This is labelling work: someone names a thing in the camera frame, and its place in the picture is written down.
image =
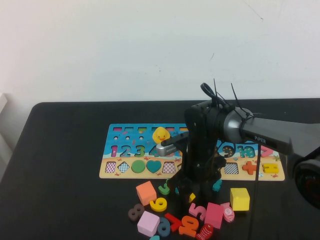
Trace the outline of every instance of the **heart shape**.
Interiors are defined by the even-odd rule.
[[[161,162],[160,161],[152,161],[149,160],[146,163],[146,168],[151,172],[151,173],[155,173],[157,172],[160,168],[161,168]]]

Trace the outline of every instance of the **white wall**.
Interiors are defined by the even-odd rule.
[[[318,0],[2,0],[0,132],[43,101],[320,97]]]

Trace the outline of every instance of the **pink cube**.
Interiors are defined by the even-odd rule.
[[[148,237],[152,237],[156,234],[159,223],[160,217],[148,211],[144,211],[137,225],[138,232],[147,235]]]
[[[216,229],[220,229],[224,208],[221,205],[209,202],[206,208],[204,224],[210,224]]]

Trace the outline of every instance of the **yellow duck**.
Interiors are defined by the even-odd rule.
[[[155,141],[156,144],[160,144],[162,141],[167,140],[170,138],[170,132],[168,132],[164,127],[158,127],[153,135],[152,139]]]

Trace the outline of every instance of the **teal heart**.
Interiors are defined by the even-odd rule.
[[[155,235],[151,237],[149,240],[160,240],[160,237],[158,235]]]
[[[152,161],[152,160],[149,160],[147,163],[146,163],[146,168],[152,172],[153,174],[155,172],[157,172],[160,168],[161,168],[161,162],[160,161]]]

